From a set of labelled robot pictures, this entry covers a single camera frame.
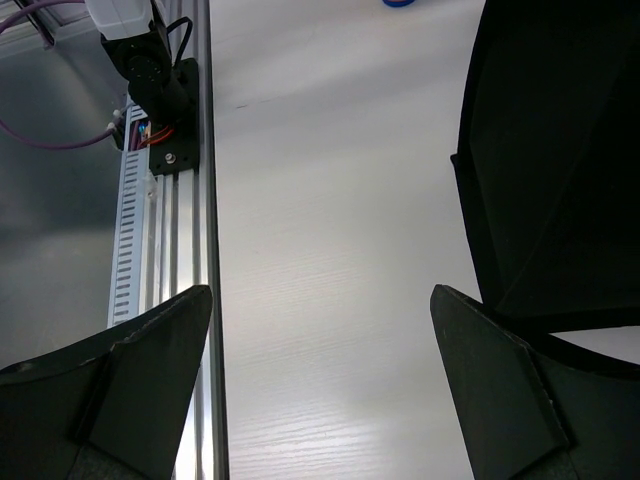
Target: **blue object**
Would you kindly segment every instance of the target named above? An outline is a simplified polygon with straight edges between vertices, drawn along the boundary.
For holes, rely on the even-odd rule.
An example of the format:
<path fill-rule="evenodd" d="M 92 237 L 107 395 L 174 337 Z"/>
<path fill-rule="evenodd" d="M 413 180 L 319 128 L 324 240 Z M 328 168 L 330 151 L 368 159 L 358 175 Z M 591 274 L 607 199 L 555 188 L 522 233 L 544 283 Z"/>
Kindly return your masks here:
<path fill-rule="evenodd" d="M 411 5 L 416 0 L 382 0 L 382 2 L 393 8 L 406 7 L 407 5 Z"/>

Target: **black mounting base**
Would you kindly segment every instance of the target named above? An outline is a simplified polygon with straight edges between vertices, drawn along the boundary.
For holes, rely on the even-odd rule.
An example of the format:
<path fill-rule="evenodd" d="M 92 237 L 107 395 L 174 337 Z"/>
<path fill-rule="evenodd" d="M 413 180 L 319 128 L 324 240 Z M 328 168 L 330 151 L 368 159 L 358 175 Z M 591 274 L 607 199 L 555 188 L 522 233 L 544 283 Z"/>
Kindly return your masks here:
<path fill-rule="evenodd" d="M 174 125 L 174 133 L 166 141 L 153 145 L 149 152 L 149 170 L 154 175 L 170 175 L 200 165 L 200 78 L 198 63 L 193 58 L 176 66 L 178 80 L 187 91 L 192 109 Z M 151 125 L 151 134 L 163 125 Z"/>

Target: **white device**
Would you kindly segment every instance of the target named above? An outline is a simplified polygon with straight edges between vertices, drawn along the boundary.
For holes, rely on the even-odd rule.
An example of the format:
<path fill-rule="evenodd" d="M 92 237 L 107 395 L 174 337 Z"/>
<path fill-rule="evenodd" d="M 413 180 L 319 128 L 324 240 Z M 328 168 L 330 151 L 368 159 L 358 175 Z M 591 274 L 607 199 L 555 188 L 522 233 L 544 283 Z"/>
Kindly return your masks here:
<path fill-rule="evenodd" d="M 155 0 L 85 0 L 85 4 L 98 31 L 107 40 L 148 33 L 154 5 L 162 19 L 165 13 L 162 3 Z"/>

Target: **gray floor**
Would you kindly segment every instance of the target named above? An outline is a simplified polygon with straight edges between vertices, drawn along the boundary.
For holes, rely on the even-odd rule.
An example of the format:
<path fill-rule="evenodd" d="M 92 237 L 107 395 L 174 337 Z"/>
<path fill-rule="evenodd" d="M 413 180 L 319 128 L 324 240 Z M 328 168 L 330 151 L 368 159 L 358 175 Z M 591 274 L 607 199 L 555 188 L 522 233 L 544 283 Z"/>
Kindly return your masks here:
<path fill-rule="evenodd" d="M 482 2 L 213 0 L 234 479 L 469 479 L 429 314 Z"/>
<path fill-rule="evenodd" d="M 6 57 L 0 115 L 54 143 L 102 131 L 125 85 L 95 32 Z M 120 153 L 48 152 L 0 134 L 0 368 L 107 325 Z"/>

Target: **metal frame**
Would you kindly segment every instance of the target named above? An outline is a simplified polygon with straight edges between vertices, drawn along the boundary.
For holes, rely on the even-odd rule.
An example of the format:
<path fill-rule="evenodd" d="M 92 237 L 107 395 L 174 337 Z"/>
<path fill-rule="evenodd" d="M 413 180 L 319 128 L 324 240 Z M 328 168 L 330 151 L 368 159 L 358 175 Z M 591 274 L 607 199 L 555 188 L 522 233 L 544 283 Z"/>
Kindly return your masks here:
<path fill-rule="evenodd" d="M 200 154 L 197 171 L 154 178 L 148 150 L 122 156 L 109 326 L 126 321 L 192 285 L 214 292 L 214 313 L 176 459 L 176 480 L 228 478 L 226 408 L 214 186 L 209 4 L 168 1 L 168 21 L 188 16 L 194 35 L 185 57 L 200 66 Z M 176 51 L 181 29 L 170 38 Z M 132 109 L 129 125 L 141 118 Z"/>

